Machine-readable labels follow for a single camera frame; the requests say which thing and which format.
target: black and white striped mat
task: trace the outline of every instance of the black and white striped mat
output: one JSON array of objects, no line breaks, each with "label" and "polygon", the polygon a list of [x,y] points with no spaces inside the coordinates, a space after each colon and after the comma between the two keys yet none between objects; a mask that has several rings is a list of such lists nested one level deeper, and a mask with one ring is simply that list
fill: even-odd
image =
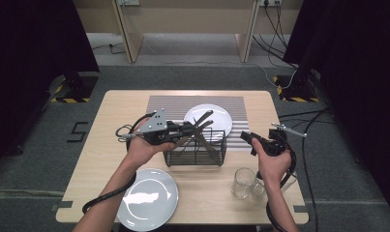
[{"label": "black and white striped mat", "polygon": [[242,97],[225,96],[150,96],[147,113],[154,110],[165,110],[167,120],[181,124],[186,113],[199,104],[215,104],[225,109],[233,122],[232,129],[226,137],[228,151],[250,151],[251,146],[240,138],[242,131],[250,131],[246,108]]}]

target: plate rim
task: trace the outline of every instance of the plate rim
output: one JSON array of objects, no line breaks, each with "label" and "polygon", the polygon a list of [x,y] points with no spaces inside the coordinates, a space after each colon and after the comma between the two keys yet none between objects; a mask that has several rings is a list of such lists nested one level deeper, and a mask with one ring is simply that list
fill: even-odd
[{"label": "plate rim", "polygon": [[191,112],[194,108],[199,107],[199,106],[202,106],[202,105],[213,105],[213,106],[217,106],[217,108],[220,108],[220,109],[222,109],[224,112],[227,113],[227,116],[229,117],[230,122],[231,122],[229,131],[228,131],[228,132],[225,131],[225,137],[227,137],[227,136],[231,133],[231,131],[233,130],[233,118],[231,118],[231,115],[228,113],[227,110],[225,110],[223,107],[221,107],[221,106],[219,106],[219,105],[216,105],[216,104],[213,104],[213,103],[202,103],[202,104],[195,105],[195,106],[191,107],[191,108],[186,112],[185,116],[183,117],[183,120],[185,121],[185,119],[187,118],[187,115],[189,114],[189,112]]},{"label": "plate rim", "polygon": [[162,169],[159,169],[159,168],[145,168],[145,169],[141,169],[141,170],[137,170],[137,174],[139,172],[149,172],[148,174],[150,174],[150,170],[155,170],[155,171],[158,171],[158,172],[161,172],[162,174],[166,175],[168,179],[171,180],[171,182],[173,183],[172,185],[172,188],[175,189],[176,191],[176,197],[175,200],[173,200],[173,207],[172,207],[172,210],[170,211],[170,215],[168,217],[165,217],[165,221],[161,222],[161,223],[155,223],[155,226],[152,226],[152,227],[148,227],[147,229],[139,229],[139,228],[136,228],[136,227],[130,227],[128,225],[128,223],[123,223],[121,218],[119,217],[119,211],[120,211],[120,208],[122,207],[124,203],[123,199],[127,196],[127,194],[130,192],[130,189],[132,189],[136,184],[138,184],[140,181],[144,180],[144,179],[141,179],[140,178],[137,178],[136,176],[136,180],[135,180],[135,183],[133,185],[131,185],[130,188],[128,188],[123,197],[122,197],[122,201],[120,203],[120,206],[119,206],[119,209],[118,209],[118,212],[116,213],[116,218],[121,222],[121,224],[123,224],[125,227],[129,228],[129,229],[132,229],[134,231],[151,231],[151,230],[154,230],[154,229],[157,229],[159,227],[161,227],[162,225],[164,225],[174,214],[174,212],[176,211],[176,208],[177,208],[177,204],[178,204],[178,201],[179,201],[179,189],[177,188],[177,185],[176,185],[176,182],[174,181],[174,179],[165,171],[163,171]]}]

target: black curtain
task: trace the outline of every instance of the black curtain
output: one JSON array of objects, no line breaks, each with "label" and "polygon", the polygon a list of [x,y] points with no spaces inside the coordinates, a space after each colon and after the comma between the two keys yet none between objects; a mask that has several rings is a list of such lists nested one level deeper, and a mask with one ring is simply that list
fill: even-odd
[{"label": "black curtain", "polygon": [[54,78],[98,71],[72,0],[0,0],[0,157],[23,139]]},{"label": "black curtain", "polygon": [[285,60],[320,72],[356,156],[390,205],[390,0],[305,0]]}]

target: metal wire basket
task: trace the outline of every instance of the metal wire basket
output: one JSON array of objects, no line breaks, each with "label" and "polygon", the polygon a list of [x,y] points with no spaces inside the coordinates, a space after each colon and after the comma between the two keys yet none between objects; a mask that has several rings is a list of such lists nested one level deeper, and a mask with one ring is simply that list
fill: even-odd
[{"label": "metal wire basket", "polygon": [[210,146],[203,146],[195,136],[173,151],[164,152],[165,163],[172,165],[218,165],[225,161],[226,138],[224,130],[204,130],[202,135]]}]

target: person's left hand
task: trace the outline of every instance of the person's left hand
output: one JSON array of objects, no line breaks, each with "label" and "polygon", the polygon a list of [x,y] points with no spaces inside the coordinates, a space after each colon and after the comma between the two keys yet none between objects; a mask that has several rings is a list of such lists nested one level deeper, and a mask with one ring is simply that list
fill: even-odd
[{"label": "person's left hand", "polygon": [[[150,118],[143,119],[139,125],[135,128],[137,130],[139,127],[144,125]],[[131,163],[135,168],[141,167],[143,164],[148,162],[155,154],[163,151],[167,151],[173,148],[173,143],[163,143],[160,145],[151,145],[146,142],[143,138],[137,136],[132,139],[129,146],[128,154],[126,155],[125,160]]]}]

